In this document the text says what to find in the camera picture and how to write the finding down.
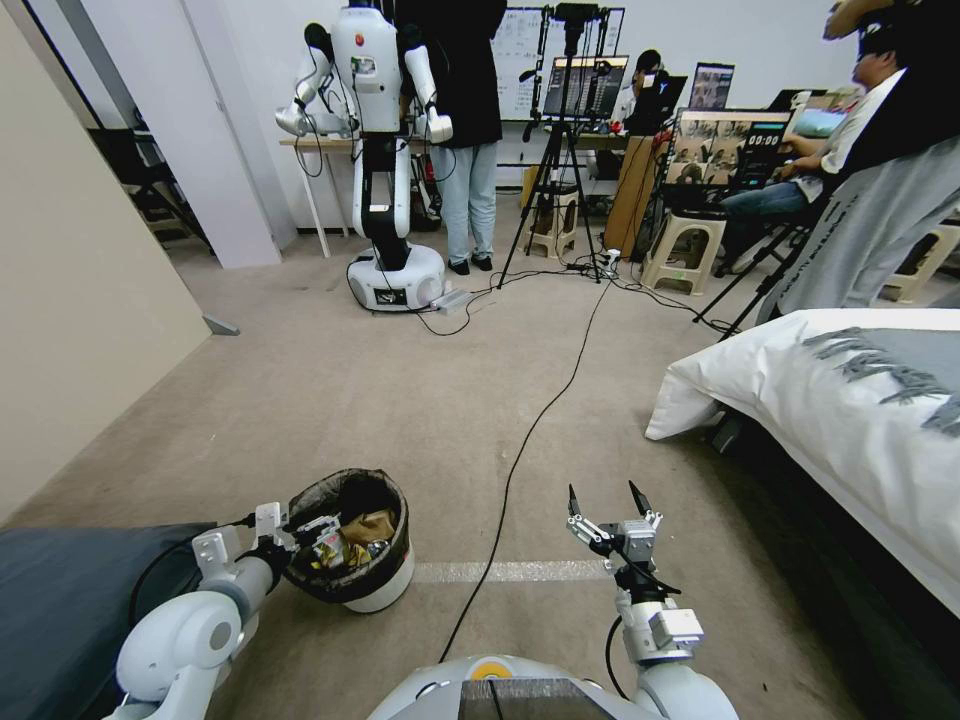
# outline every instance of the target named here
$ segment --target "power strip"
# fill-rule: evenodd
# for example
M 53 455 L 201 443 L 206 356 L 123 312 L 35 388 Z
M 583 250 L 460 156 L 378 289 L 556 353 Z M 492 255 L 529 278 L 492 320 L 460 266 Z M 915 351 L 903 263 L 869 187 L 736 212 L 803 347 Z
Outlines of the power strip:
M 470 293 L 465 290 L 451 290 L 430 303 L 430 307 L 441 315 L 449 315 L 454 310 L 470 302 Z

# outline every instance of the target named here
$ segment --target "white bed sheet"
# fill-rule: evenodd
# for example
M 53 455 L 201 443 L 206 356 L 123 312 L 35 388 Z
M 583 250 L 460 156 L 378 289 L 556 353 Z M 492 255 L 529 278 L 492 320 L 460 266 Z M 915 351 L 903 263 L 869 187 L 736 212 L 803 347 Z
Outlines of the white bed sheet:
M 646 436 L 705 423 L 717 401 L 749 415 L 960 617 L 960 439 L 921 429 L 943 396 L 881 406 L 901 389 L 889 375 L 848 383 L 851 353 L 802 344 L 853 326 L 960 330 L 960 310 L 807 310 L 743 332 L 667 368 Z

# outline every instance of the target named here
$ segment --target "trash can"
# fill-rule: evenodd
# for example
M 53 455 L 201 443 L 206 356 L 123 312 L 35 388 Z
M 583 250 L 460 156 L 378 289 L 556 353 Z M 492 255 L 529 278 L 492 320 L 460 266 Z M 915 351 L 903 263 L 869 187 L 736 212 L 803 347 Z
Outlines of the trash can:
M 315 569 L 310 548 L 301 549 L 284 570 L 287 580 L 318 600 L 358 613 L 383 610 L 399 598 L 413 577 L 410 511 L 400 488 L 383 470 L 349 468 L 325 477 L 290 500 L 290 526 L 323 515 L 339 515 L 341 526 L 364 513 L 390 509 L 397 519 L 389 546 L 358 568 Z

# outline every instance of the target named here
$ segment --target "black shoe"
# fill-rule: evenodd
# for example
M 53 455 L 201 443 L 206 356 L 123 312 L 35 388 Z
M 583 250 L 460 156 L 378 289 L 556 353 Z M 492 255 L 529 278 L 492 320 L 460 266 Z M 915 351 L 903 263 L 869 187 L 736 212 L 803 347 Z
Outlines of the black shoe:
M 470 266 L 467 264 L 466 260 L 461 260 L 456 265 L 447 260 L 447 267 L 453 270 L 457 275 L 469 275 Z
M 470 257 L 470 262 L 476 265 L 478 268 L 484 272 L 490 272 L 493 270 L 493 261 L 489 257 L 478 258 L 476 255 Z

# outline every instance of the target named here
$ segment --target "white robot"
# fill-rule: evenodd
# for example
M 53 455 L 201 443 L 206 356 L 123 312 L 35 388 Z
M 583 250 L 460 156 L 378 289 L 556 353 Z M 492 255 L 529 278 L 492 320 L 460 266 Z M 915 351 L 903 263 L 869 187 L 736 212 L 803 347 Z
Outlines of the white robot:
M 618 624 L 637 670 L 632 698 L 617 697 L 595 682 L 535 660 L 472 656 L 416 670 L 380 703 L 371 720 L 442 720 L 461 717 L 465 706 L 492 704 L 502 717 L 528 717 L 535 707 L 537 717 L 737 720 L 717 684 L 687 665 L 703 629 L 692 610 L 679 608 L 669 597 L 679 591 L 654 576 L 653 546 L 663 516 L 653 512 L 633 483 L 630 489 L 642 517 L 596 525 L 580 513 L 571 488 L 567 527 L 605 558 L 619 588 Z M 117 660 L 117 680 L 128 695 L 107 720 L 204 717 L 232 658 L 256 631 L 257 613 L 283 568 L 300 548 L 323 541 L 325 518 L 291 528 L 280 503 L 259 506 L 254 518 L 257 539 L 247 552 L 232 526 L 193 540 L 203 575 L 200 589 L 164 603 L 134 628 Z M 609 559 L 614 554 L 620 558 L 616 564 Z M 406 582 L 382 598 L 384 606 L 405 587 Z
M 434 250 L 404 240 L 410 231 L 410 136 L 401 128 L 399 55 L 403 55 L 423 108 L 418 125 L 428 141 L 444 142 L 453 136 L 453 126 L 449 116 L 437 113 L 437 89 L 427 48 L 415 28 L 404 28 L 398 34 L 370 0 L 350 0 L 340 11 L 332 34 L 314 23 L 307 26 L 304 39 L 309 56 L 301 67 L 307 73 L 297 84 L 293 102 L 277 110 L 277 124 L 301 137 L 310 132 L 344 135 L 359 130 L 353 227 L 372 241 L 373 249 L 350 263 L 350 289 L 370 310 L 423 308 L 443 294 L 444 263 Z M 346 102 L 344 107 L 351 116 L 346 121 L 338 117 L 323 96 L 334 69 L 341 86 L 346 85 L 342 90 L 353 96 L 356 118 Z M 318 95 L 327 112 L 308 113 L 307 105 Z M 392 204 L 374 202 L 377 175 L 393 176 Z

